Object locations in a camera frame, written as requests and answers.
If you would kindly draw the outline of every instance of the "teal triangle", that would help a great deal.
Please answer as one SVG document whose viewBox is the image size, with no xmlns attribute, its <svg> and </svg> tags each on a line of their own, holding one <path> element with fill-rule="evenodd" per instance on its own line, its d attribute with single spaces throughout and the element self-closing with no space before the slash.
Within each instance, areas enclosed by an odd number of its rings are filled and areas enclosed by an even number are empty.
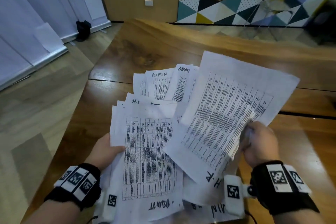
<svg viewBox="0 0 336 224">
<path fill-rule="evenodd" d="M 286 26 L 286 23 L 280 20 L 278 16 L 274 16 L 269 25 L 270 26 Z"/>
<path fill-rule="evenodd" d="M 221 3 L 236 13 L 240 5 L 240 1 L 241 0 L 222 0 Z"/>
<path fill-rule="evenodd" d="M 188 17 L 191 14 L 196 13 L 195 10 L 191 9 L 189 6 L 183 4 L 181 1 L 178 2 L 178 10 L 177 10 L 177 20 L 182 20 Z"/>
</svg>

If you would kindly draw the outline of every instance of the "left hand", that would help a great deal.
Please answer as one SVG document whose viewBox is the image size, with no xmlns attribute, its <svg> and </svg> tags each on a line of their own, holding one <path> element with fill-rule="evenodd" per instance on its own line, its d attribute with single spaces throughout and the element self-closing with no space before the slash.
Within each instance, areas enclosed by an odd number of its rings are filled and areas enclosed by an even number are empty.
<svg viewBox="0 0 336 224">
<path fill-rule="evenodd" d="M 110 146 L 110 134 L 107 133 L 96 142 L 85 163 L 94 165 L 103 171 L 112 163 L 116 155 L 124 150 L 125 146 Z"/>
</svg>

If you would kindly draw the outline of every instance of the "wrist strap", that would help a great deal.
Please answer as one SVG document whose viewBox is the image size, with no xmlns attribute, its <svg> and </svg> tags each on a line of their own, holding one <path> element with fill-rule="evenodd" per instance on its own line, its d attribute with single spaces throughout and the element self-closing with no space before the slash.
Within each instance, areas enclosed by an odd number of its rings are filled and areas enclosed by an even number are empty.
<svg viewBox="0 0 336 224">
<path fill-rule="evenodd" d="M 91 207 L 100 196 L 100 170 L 88 163 L 71 166 L 59 178 L 54 189 L 45 197 L 44 201 L 57 202 L 72 201 L 78 207 Z"/>
<path fill-rule="evenodd" d="M 259 202 L 271 215 L 311 209 L 319 213 L 303 182 L 292 166 L 283 165 L 279 160 L 254 167 L 251 185 L 256 189 Z"/>
</svg>

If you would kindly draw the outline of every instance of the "wooden table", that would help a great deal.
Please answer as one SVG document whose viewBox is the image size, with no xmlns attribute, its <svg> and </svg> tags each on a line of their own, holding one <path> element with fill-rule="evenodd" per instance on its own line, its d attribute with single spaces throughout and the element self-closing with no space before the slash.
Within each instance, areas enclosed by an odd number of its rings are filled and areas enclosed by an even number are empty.
<svg viewBox="0 0 336 224">
<path fill-rule="evenodd" d="M 70 165 L 85 160 L 95 142 L 109 131 L 111 108 L 133 92 L 133 73 L 198 65 L 203 50 L 292 73 L 298 88 L 270 124 L 284 162 L 293 165 L 313 191 L 327 223 L 336 215 L 336 52 L 327 48 L 293 48 L 228 36 L 208 35 L 145 20 L 125 22 L 93 68 L 62 141 L 25 216 L 42 203 L 54 182 Z M 250 180 L 251 168 L 242 159 L 239 174 Z M 272 223 L 258 203 L 246 201 L 258 223 Z M 253 223 L 241 220 L 242 223 Z"/>
</svg>

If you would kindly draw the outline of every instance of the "chair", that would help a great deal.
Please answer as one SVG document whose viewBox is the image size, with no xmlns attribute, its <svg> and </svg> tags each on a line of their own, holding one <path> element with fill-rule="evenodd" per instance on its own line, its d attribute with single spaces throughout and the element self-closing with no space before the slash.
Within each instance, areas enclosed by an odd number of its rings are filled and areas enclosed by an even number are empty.
<svg viewBox="0 0 336 224">
<path fill-rule="evenodd" d="M 266 18 L 267 15 L 268 15 L 269 13 L 273 13 L 273 14 L 278 14 L 278 13 L 281 13 L 281 12 L 288 12 L 288 13 L 290 13 L 290 18 L 289 18 L 289 20 L 288 20 L 287 25 L 285 26 L 285 28 L 287 28 L 288 23 L 290 22 L 290 20 L 292 19 L 292 16 L 293 16 L 293 11 L 290 10 L 289 6 L 288 6 L 285 2 L 280 1 L 280 0 L 263 0 L 263 1 L 261 1 L 261 2 L 259 3 L 259 5 L 254 9 L 254 11 L 253 11 L 252 14 L 254 14 L 254 12 L 255 12 L 259 7 L 260 7 L 261 9 L 263 9 L 263 11 L 265 12 L 265 16 L 264 16 L 264 18 Z M 275 35 L 273 35 L 272 31 L 270 30 L 270 26 L 269 26 L 269 25 L 268 25 L 268 31 L 269 31 L 270 34 L 274 37 L 274 39 L 275 39 L 276 41 L 278 41 L 277 38 L 275 37 Z"/>
</svg>

